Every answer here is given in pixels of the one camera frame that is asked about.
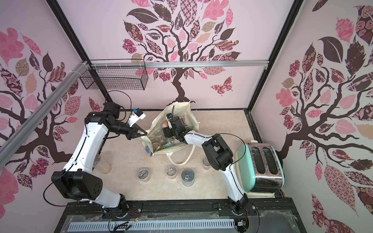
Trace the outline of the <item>cream canvas tote bag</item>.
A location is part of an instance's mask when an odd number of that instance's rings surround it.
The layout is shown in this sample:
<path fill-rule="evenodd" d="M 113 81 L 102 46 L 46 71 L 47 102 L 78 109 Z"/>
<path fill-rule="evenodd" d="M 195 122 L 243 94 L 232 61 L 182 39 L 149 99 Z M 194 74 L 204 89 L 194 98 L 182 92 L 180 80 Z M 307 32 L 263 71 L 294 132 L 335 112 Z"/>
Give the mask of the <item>cream canvas tote bag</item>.
<path fill-rule="evenodd" d="M 182 163 L 174 162 L 172 155 L 189 146 L 184 136 L 199 132 L 199 124 L 191 111 L 190 102 L 175 102 L 153 120 L 147 135 L 140 139 L 150 156 L 165 154 L 173 165 L 183 166 L 191 159 L 196 147 L 192 146 L 189 156 Z"/>

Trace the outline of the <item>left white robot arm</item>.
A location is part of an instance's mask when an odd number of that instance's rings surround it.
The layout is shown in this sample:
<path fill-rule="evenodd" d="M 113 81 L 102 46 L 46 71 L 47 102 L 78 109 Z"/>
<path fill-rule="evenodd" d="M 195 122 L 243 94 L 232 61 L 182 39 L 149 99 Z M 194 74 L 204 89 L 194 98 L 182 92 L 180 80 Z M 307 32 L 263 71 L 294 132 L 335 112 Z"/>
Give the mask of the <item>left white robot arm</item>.
<path fill-rule="evenodd" d="M 146 136 L 137 125 L 145 118 L 140 109 L 134 109 L 126 122 L 119 120 L 120 106 L 105 103 L 101 112 L 90 112 L 84 120 L 84 132 L 70 160 L 62 171 L 51 177 L 52 184 L 65 199 L 99 204 L 102 208 L 127 212 L 128 205 L 122 194 L 106 189 L 101 178 L 92 175 L 94 161 L 109 133 L 124 135 L 128 140 Z"/>

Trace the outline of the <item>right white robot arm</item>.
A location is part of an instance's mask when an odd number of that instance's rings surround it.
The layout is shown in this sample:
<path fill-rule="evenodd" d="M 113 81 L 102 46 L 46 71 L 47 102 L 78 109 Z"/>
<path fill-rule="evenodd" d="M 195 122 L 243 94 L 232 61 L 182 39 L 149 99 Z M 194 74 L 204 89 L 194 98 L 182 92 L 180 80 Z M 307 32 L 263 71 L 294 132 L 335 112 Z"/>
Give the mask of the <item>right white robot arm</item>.
<path fill-rule="evenodd" d="M 167 124 L 163 128 L 165 137 L 174 137 L 179 142 L 202 148 L 210 165 L 222 175 L 228 190 L 232 212 L 241 215 L 248 204 L 248 197 L 240 186 L 233 152 L 220 134 L 207 136 L 188 128 L 179 116 L 166 115 Z"/>

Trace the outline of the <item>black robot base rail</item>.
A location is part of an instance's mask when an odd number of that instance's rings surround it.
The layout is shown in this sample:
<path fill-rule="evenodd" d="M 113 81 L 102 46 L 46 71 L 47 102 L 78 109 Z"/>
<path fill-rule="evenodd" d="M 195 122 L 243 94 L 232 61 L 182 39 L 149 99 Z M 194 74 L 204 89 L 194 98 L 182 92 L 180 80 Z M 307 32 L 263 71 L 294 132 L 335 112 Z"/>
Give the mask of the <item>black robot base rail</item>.
<path fill-rule="evenodd" d="M 304 233 L 306 228 L 291 198 L 251 199 L 241 215 L 232 212 L 227 199 L 128 201 L 125 214 L 96 204 L 71 204 L 63 212 L 56 233 L 66 233 L 71 222 L 232 219 L 234 230 L 173 230 L 153 233 Z"/>

